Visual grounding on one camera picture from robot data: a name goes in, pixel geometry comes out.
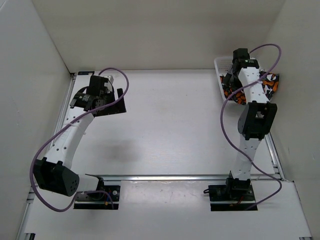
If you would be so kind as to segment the orange camouflage shorts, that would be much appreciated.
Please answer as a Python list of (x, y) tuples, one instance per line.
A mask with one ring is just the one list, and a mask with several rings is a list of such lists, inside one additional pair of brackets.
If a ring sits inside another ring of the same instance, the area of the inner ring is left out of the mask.
[[(236, 89), (235, 87), (231, 87), (231, 85), (225, 85), (223, 84), (223, 80), (224, 80), (225, 76), (224, 75), (220, 75), (219, 79), (220, 79), (220, 83), (222, 86), (222, 92), (223, 92), (223, 96), (225, 99), (227, 99), (229, 97), (229, 95), (233, 92), (233, 89)], [(275, 94), (275, 92), (278, 89), (278, 85), (279, 85), (279, 81), (280, 81), (280, 75), (277, 73), (269, 73), (262, 81), (262, 88), (264, 91), (264, 94), (266, 95), (266, 97), (271, 100), (273, 95)], [(245, 105), (246, 104), (246, 97), (245, 97), (245, 93), (244, 91), (240, 91), (238, 92), (235, 96), (233, 96), (230, 102), (235, 102), (238, 105)]]

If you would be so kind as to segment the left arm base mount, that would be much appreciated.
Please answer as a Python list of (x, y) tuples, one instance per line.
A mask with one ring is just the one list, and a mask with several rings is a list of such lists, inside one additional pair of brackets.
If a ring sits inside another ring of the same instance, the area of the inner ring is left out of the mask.
[(121, 186), (115, 183), (106, 183), (104, 179), (98, 177), (98, 193), (85, 193), (78, 195), (74, 201), (75, 210), (118, 210), (120, 204)]

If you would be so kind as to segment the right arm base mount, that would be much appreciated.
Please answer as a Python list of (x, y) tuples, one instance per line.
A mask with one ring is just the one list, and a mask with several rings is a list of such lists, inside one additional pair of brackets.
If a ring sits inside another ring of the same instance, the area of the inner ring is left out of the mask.
[(211, 212), (245, 211), (256, 203), (252, 186), (246, 193), (228, 193), (226, 185), (209, 185), (203, 194), (209, 196)]

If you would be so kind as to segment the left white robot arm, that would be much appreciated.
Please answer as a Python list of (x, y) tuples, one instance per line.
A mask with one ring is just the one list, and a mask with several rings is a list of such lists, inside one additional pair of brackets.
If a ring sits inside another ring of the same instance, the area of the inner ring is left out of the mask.
[(37, 159), (33, 175), (42, 190), (64, 196), (87, 192), (93, 200), (105, 194), (102, 178), (97, 175), (79, 175), (72, 171), (72, 162), (86, 129), (96, 117), (126, 112), (123, 89), (113, 87), (112, 75), (91, 75), (89, 85), (77, 91), (70, 101), (63, 126), (52, 147), (42, 159)]

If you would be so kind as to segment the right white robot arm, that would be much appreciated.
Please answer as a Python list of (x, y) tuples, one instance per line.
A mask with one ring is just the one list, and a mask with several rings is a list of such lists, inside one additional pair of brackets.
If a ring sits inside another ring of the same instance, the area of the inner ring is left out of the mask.
[(246, 48), (238, 48), (233, 51), (232, 66), (221, 84), (237, 100), (242, 93), (245, 97), (245, 108), (237, 123), (239, 151), (224, 188), (230, 200), (242, 199), (250, 191), (252, 162), (258, 146), (270, 132), (278, 109), (265, 95), (259, 68), (258, 61), (250, 57)]

